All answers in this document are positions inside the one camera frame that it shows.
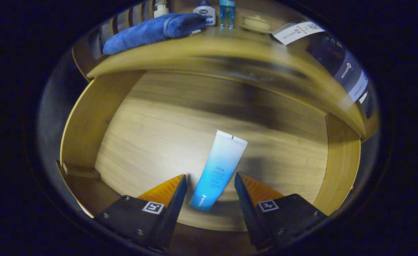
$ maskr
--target tube cap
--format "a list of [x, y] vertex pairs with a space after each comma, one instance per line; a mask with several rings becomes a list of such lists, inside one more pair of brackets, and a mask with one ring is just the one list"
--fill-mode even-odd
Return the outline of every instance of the tube cap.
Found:
[[212, 198], [205, 198], [203, 196], [194, 194], [190, 200], [190, 205], [194, 208], [202, 211], [209, 211], [213, 204], [217, 202], [218, 198], [212, 199]]
[[236, 2], [230, 0], [220, 0], [219, 4], [225, 6], [236, 6]]

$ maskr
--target bottle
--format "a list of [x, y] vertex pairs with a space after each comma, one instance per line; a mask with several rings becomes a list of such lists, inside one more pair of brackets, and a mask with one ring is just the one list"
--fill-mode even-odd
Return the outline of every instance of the bottle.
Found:
[[217, 22], [217, 15], [215, 14], [215, 9], [210, 6], [210, 3], [207, 1], [199, 1], [198, 7], [193, 10], [193, 13], [201, 14], [206, 18], [207, 26], [215, 26]]
[[155, 6], [157, 7], [157, 10], [153, 12], [153, 17], [154, 18], [158, 18], [160, 16], [163, 16], [163, 15], [169, 13], [169, 9], [166, 8], [164, 2], [158, 2], [158, 3], [155, 4]]
[[220, 27], [233, 29], [234, 10], [236, 2], [230, 0], [220, 0]]
[[192, 207], [202, 211], [212, 208], [236, 171], [247, 144], [241, 138], [217, 131], [206, 166], [189, 203]]

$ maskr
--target paper card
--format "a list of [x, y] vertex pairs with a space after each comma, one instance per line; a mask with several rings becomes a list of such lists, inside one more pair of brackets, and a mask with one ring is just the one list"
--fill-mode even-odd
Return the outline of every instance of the paper card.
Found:
[[297, 39], [325, 31], [312, 21], [295, 21], [281, 26], [272, 32], [273, 36], [282, 44], [288, 45]]

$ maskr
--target wooden shelf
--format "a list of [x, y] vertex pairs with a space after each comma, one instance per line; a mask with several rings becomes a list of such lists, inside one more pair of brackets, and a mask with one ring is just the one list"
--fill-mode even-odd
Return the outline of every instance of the wooden shelf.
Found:
[[189, 190], [178, 222], [246, 231], [233, 179], [210, 212], [188, 205], [217, 129], [248, 141], [238, 171], [315, 201], [327, 166], [324, 115], [220, 78], [144, 74], [112, 118], [95, 169], [108, 186], [131, 196], [184, 173]]
[[112, 55], [87, 76], [131, 70], [194, 73], [248, 83], [320, 113], [332, 113], [360, 137], [366, 136], [358, 106], [326, 69], [299, 45], [286, 47], [269, 36], [211, 27], [194, 36]]

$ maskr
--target skincare tube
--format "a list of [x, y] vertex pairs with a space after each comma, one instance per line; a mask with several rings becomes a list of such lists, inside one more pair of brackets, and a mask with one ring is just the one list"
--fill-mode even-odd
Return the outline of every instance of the skincare tube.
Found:
[[208, 211], [223, 193], [245, 151], [247, 141], [217, 131], [190, 205]]

